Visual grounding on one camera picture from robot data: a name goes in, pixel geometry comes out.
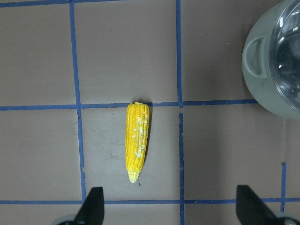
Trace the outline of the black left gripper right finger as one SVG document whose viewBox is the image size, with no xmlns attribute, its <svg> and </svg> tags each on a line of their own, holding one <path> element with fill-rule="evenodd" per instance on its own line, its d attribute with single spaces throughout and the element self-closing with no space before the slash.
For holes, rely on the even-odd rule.
<svg viewBox="0 0 300 225">
<path fill-rule="evenodd" d="M 247 185 L 236 188 L 236 216 L 242 225 L 298 225 L 300 220 L 274 213 Z"/>
</svg>

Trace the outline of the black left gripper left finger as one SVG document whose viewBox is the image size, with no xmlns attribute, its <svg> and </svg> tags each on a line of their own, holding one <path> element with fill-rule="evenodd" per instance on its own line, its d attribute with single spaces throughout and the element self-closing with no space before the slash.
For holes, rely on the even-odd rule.
<svg viewBox="0 0 300 225">
<path fill-rule="evenodd" d="M 104 221 L 104 192 L 93 187 L 76 215 L 56 219 L 53 225 L 102 225 Z"/>
</svg>

